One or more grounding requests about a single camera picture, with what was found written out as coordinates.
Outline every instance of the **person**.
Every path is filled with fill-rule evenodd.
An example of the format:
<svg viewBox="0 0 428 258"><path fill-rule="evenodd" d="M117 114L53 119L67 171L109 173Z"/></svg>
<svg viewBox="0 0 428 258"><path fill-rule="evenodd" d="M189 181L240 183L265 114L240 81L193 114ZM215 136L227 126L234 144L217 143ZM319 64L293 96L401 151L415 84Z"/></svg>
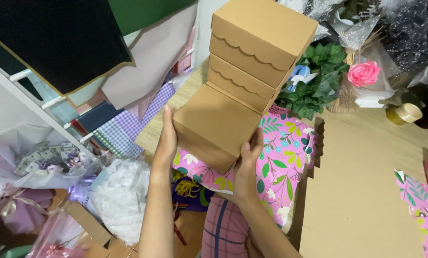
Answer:
<svg viewBox="0 0 428 258"><path fill-rule="evenodd" d="M171 108L166 105L163 114L163 129L150 172L147 204L138 249L138 255L141 258L174 257L174 225L169 171L176 150L177 135L173 126L172 112ZM214 235L208 232L206 227L208 220L217 229L228 231L229 228L226 227L235 227L238 234L248 232L250 229L254 242L257 243L265 258L302 258L263 208L257 195L256 163L262 150L263 132L257 128L251 142L242 145L241 157L234 168L233 189L236 204L227 200L211 199L203 233L202 258L205 256L227 257L229 252L225 248L226 244L236 246L245 244L245 242L230 241L226 239L228 236L225 235L223 237L212 236L215 238L213 245L209 242L205 243L206 236ZM225 214L228 206L230 206L229 210L232 214L240 214L245 221L241 222L238 216L234 219L236 221L228 223L208 219L210 213L218 219L219 211L223 210L223 214ZM245 252L230 254L230 257L248 257Z"/></svg>

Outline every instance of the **artificial rose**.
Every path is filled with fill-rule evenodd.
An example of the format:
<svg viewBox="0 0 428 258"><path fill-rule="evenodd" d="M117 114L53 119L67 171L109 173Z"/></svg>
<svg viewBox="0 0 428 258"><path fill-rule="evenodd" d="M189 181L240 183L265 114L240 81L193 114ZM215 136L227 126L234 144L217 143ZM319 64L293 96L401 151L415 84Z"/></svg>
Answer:
<svg viewBox="0 0 428 258"><path fill-rule="evenodd" d="M357 87L365 87L376 82L380 70L375 61L354 64L349 68L348 80Z"/></svg>

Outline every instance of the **cardboard box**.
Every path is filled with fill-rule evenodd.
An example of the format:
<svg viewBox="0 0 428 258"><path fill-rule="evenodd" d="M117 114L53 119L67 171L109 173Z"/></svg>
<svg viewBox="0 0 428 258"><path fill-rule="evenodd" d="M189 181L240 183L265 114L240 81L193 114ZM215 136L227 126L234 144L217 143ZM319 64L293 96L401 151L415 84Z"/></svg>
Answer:
<svg viewBox="0 0 428 258"><path fill-rule="evenodd" d="M79 202L71 202L66 210L74 220L102 247L108 249L117 240Z"/></svg>
<svg viewBox="0 0 428 258"><path fill-rule="evenodd" d="M225 174L253 135L261 115L214 89L211 82L174 114L179 146Z"/></svg>
<svg viewBox="0 0 428 258"><path fill-rule="evenodd" d="M269 102L280 88L274 89L261 80L240 70L211 53L207 80L229 92L236 100L243 100L251 109L264 114Z"/></svg>
<svg viewBox="0 0 428 258"><path fill-rule="evenodd" d="M301 255L423 257L419 226L395 183L392 149L341 121L325 119L324 129L321 167L307 179Z"/></svg>
<svg viewBox="0 0 428 258"><path fill-rule="evenodd" d="M278 88L311 43L317 21L270 0L230 0L212 16L209 50Z"/></svg>

